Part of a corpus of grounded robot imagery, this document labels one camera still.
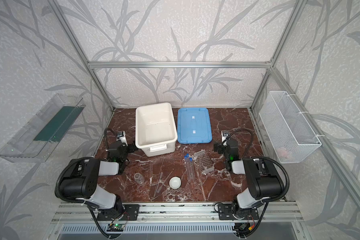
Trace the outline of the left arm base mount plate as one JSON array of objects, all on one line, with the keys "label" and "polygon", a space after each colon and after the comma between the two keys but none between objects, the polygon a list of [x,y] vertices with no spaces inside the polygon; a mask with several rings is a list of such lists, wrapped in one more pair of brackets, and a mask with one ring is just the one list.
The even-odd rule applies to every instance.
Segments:
[{"label": "left arm base mount plate", "polygon": [[139,214],[140,205],[138,204],[127,204],[123,205],[120,210],[108,209],[99,210],[97,215],[98,221],[136,221]]}]

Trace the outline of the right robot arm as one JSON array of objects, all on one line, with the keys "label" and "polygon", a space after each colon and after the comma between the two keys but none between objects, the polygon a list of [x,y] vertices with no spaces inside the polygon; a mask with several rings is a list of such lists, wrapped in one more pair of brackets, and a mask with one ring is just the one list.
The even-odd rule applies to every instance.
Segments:
[{"label": "right robot arm", "polygon": [[[250,134],[250,143],[243,155],[233,135],[239,132]],[[246,176],[247,188],[232,202],[232,211],[238,215],[270,202],[282,199],[290,189],[290,178],[286,169],[277,161],[264,156],[246,157],[254,140],[254,134],[247,128],[222,131],[222,141],[214,144],[214,151],[225,157],[226,169],[236,175]]]}]

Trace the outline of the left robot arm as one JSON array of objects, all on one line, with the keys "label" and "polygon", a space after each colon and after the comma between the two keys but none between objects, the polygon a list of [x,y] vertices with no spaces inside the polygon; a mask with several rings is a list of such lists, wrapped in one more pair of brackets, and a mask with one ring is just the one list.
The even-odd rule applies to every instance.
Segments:
[{"label": "left robot arm", "polygon": [[59,175],[55,196],[68,203],[86,205],[90,210],[110,211],[116,215],[125,212],[122,200],[98,185],[101,176],[116,176],[124,173],[130,160],[128,155],[138,148],[128,144],[124,131],[104,131],[107,156],[105,159],[82,157],[72,159]]}]

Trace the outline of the small clear glass beaker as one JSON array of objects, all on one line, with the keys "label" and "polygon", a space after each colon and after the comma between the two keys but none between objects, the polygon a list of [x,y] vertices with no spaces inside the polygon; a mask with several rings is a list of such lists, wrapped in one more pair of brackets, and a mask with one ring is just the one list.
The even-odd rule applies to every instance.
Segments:
[{"label": "small clear glass beaker", "polygon": [[142,185],[145,182],[144,176],[141,173],[135,173],[134,180],[139,185]]}]

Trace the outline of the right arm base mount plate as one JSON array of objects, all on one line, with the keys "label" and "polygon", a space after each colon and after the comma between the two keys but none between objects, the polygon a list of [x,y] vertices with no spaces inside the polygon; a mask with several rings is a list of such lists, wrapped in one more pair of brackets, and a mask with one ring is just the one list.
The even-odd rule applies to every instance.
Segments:
[{"label": "right arm base mount plate", "polygon": [[228,221],[228,220],[255,221],[260,219],[258,210],[253,208],[242,209],[236,204],[223,204],[223,203],[215,204],[214,208],[219,215],[219,220],[222,221]]}]

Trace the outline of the clear acrylic test tube rack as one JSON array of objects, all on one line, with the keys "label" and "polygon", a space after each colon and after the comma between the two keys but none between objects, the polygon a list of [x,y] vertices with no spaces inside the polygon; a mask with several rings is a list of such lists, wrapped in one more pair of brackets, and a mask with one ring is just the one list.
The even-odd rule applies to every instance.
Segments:
[{"label": "clear acrylic test tube rack", "polygon": [[215,169],[214,162],[207,155],[205,150],[201,150],[199,152],[196,152],[194,154],[194,160],[195,160],[195,163],[197,165],[198,170],[203,175],[206,175],[206,174],[212,172]]}]

